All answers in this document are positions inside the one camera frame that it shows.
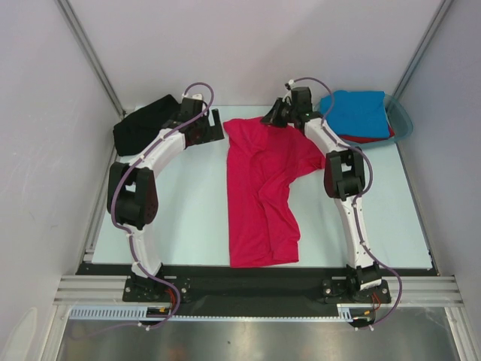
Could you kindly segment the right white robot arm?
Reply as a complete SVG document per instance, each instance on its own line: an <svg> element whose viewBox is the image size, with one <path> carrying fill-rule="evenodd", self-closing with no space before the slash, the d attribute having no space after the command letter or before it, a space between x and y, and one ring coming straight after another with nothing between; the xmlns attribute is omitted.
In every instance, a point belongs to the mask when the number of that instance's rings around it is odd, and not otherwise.
<svg viewBox="0 0 481 361"><path fill-rule="evenodd" d="M294 126L325 156L324 189L339 210L347 242L346 291L352 300L363 302L382 282L379 263L370 255L363 215L362 196L371 187L365 179L363 153L336 135L325 116L313 109L309 87L286 84L286 88L287 94L276 99L261 123Z"/></svg>

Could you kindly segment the pink t shirt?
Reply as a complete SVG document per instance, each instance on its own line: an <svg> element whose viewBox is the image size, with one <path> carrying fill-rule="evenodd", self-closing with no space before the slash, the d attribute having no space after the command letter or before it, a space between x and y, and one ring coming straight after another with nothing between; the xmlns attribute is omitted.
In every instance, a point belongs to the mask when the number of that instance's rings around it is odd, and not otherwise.
<svg viewBox="0 0 481 361"><path fill-rule="evenodd" d="M226 182L229 260L257 268L299 260L301 232L289 208L291 184L325 167L325 156L297 129L232 119Z"/></svg>

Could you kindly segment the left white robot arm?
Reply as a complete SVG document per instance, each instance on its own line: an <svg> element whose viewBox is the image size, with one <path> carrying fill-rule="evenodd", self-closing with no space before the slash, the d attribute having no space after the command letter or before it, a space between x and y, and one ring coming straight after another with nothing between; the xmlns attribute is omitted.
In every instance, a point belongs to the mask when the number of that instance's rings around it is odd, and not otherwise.
<svg viewBox="0 0 481 361"><path fill-rule="evenodd" d="M183 95L180 110L149 145L128 162L115 162L110 167L107 211L112 224L126 233L132 274L143 278L139 290L152 301L166 291L150 227L159 209L156 178L188 147L224 139L219 111L210 106L200 94Z"/></svg>

